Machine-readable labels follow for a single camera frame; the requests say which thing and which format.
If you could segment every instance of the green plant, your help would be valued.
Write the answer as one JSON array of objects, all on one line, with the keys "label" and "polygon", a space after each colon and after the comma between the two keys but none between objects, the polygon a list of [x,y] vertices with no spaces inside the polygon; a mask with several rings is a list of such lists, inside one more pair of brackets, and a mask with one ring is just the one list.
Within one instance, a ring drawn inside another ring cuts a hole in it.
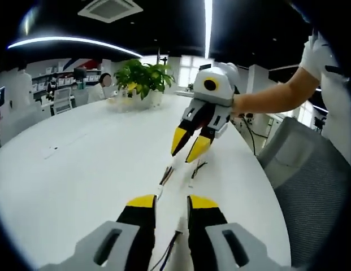
[{"label": "green plant", "polygon": [[167,75],[169,65],[142,64],[137,59],[126,61],[120,70],[115,72],[118,90],[127,89],[129,92],[136,89],[144,99],[151,90],[158,90],[164,93],[165,86],[171,86],[174,80],[173,75]]}]

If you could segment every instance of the gray chair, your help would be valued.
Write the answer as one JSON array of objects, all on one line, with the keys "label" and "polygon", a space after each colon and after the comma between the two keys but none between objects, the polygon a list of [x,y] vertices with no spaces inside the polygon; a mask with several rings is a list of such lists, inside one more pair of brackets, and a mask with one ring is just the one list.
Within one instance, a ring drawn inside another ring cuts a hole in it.
[{"label": "gray chair", "polygon": [[275,189],[299,171],[313,149],[325,142],[320,134],[286,117],[257,158]]},{"label": "gray chair", "polygon": [[351,166],[329,140],[291,118],[283,121],[259,162],[267,176],[276,176],[274,171],[280,169],[281,177],[270,182],[287,226],[292,266],[306,265],[337,220]]},{"label": "gray chair", "polygon": [[76,107],[87,104],[87,100],[89,99],[88,88],[75,89],[71,92],[71,94],[75,97]]}]

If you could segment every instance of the camera lens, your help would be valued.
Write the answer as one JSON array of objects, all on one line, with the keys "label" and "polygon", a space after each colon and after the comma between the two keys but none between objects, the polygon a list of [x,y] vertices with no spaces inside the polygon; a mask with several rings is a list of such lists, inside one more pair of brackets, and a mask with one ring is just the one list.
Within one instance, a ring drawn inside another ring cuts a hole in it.
[{"label": "camera lens", "polygon": [[204,87],[209,91],[213,91],[216,89],[216,84],[213,80],[205,80]]}]

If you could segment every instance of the black ceiling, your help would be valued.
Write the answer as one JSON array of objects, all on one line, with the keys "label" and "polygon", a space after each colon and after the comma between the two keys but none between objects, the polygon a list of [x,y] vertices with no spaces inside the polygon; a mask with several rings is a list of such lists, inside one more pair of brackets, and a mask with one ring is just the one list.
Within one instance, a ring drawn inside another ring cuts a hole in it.
[{"label": "black ceiling", "polygon": [[[9,45],[31,37],[67,35],[107,42],[142,55],[156,54],[160,48],[170,56],[204,56],[203,0],[134,0],[144,11],[110,24],[77,15],[91,1],[46,0],[36,5],[21,1],[11,21],[2,15],[8,30],[1,41]],[[36,7],[36,14],[28,35],[24,35],[20,22],[31,6]],[[310,26],[281,0],[213,0],[210,57],[243,67],[258,64],[274,69],[295,65],[310,32]],[[28,62],[73,57],[120,61],[131,57],[99,46],[51,42],[7,50],[0,69],[14,67],[19,56]],[[270,72],[270,78],[284,82],[294,70]],[[312,102],[322,106],[318,96]]]}]

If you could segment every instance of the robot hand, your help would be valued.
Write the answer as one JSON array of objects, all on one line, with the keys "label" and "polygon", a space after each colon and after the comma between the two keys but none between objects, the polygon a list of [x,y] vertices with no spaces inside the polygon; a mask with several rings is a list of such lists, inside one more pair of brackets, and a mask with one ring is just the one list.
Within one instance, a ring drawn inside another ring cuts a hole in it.
[{"label": "robot hand", "polygon": [[232,63],[219,63],[218,67],[199,71],[194,82],[194,98],[175,130],[172,156],[185,146],[195,130],[201,129],[201,132],[187,156],[187,163],[206,152],[214,138],[224,133],[230,120],[238,82],[238,70]]}]

